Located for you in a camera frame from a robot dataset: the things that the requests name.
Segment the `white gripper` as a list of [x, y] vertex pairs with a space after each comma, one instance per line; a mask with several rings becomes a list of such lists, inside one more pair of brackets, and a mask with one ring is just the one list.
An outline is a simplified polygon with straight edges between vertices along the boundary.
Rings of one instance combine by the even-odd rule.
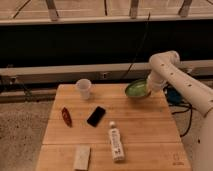
[[147, 78], [147, 88], [151, 92], [161, 91], [166, 85], [166, 81], [158, 75], [149, 75]]

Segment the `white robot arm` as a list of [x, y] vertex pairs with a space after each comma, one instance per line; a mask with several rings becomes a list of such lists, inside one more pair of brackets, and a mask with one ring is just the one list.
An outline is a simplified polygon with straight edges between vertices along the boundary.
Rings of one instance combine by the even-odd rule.
[[170, 83], [204, 117], [199, 134], [193, 171], [213, 171], [213, 89], [176, 67], [180, 62], [176, 51], [157, 53], [149, 58], [151, 73], [147, 87], [156, 92]]

